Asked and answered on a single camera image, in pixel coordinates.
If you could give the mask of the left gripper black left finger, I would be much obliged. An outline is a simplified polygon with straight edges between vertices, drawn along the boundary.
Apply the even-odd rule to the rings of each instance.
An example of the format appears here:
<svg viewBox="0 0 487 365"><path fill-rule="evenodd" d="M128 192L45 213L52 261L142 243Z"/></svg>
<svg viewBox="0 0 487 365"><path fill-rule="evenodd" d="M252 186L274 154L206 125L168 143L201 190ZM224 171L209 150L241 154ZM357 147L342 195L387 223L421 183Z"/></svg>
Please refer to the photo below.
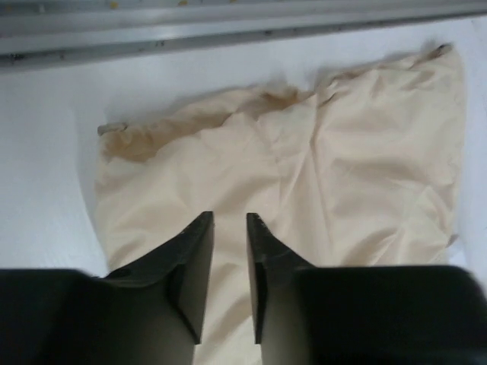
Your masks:
<svg viewBox="0 0 487 365"><path fill-rule="evenodd" d="M203 211L175 237L110 272L106 279L137 288L161 284L163 298L182 320L194 343L200 344L213 247L214 215Z"/></svg>

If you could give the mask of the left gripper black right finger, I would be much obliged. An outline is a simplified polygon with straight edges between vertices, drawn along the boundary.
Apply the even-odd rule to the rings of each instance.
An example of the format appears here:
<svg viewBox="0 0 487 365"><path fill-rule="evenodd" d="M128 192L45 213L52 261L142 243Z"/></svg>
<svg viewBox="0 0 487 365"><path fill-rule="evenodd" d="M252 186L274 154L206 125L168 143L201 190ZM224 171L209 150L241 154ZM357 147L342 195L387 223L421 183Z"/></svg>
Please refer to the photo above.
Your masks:
<svg viewBox="0 0 487 365"><path fill-rule="evenodd" d="M286 286L296 271L313 265L277 239L257 213L248 213L246 222L253 330L261 344L271 289Z"/></svg>

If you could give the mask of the beige trousers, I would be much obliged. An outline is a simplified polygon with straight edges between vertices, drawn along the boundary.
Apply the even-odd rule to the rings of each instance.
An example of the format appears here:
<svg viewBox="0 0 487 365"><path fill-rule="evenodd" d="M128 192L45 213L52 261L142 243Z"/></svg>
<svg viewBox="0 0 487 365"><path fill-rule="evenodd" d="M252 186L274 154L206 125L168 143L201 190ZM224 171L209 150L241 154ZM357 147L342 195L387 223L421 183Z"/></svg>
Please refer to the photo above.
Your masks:
<svg viewBox="0 0 487 365"><path fill-rule="evenodd" d="M448 261L466 97L451 45L288 85L225 91L100 136L97 235L111 269L215 219L197 364L258 364L246 215L319 266Z"/></svg>

